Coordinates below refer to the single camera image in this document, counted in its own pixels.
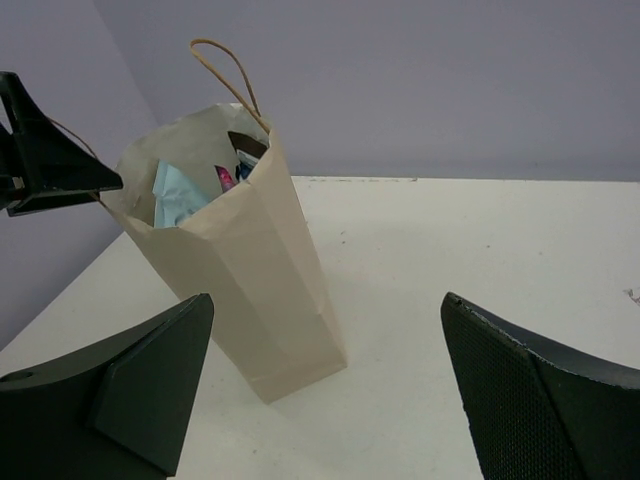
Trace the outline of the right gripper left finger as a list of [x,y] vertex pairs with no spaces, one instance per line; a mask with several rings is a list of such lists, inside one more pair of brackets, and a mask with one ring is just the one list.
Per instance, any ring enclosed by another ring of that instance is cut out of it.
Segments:
[[195,295],[92,345],[1,378],[4,479],[175,476],[214,304]]

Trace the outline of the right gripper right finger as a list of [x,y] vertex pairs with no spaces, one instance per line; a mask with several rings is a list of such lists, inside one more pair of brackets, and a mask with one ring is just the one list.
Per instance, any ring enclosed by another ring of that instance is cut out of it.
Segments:
[[484,478],[638,478],[638,370],[452,292],[440,316]]

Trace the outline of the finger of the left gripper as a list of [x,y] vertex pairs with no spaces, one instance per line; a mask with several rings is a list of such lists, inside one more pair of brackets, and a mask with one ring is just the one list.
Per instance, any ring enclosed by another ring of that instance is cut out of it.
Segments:
[[98,202],[121,177],[66,136],[39,109],[14,72],[1,73],[1,208],[21,216]]

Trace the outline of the beige paper bag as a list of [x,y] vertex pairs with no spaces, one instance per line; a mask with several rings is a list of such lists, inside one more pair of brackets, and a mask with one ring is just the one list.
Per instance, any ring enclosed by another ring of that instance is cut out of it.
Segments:
[[[123,188],[101,201],[178,298],[212,297],[213,340],[270,403],[344,369],[347,358],[280,141],[252,89],[234,97],[132,143],[116,167]],[[232,147],[229,131],[269,148],[257,160]],[[241,158],[258,163],[238,182]],[[212,198],[177,227],[153,226],[160,160]],[[216,165],[236,182],[226,193]]]

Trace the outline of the purple pink candy bag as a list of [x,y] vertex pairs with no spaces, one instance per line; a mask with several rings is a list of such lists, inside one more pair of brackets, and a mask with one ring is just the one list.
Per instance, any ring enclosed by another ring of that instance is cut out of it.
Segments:
[[216,165],[215,170],[223,193],[228,192],[236,185],[232,175],[225,167]]

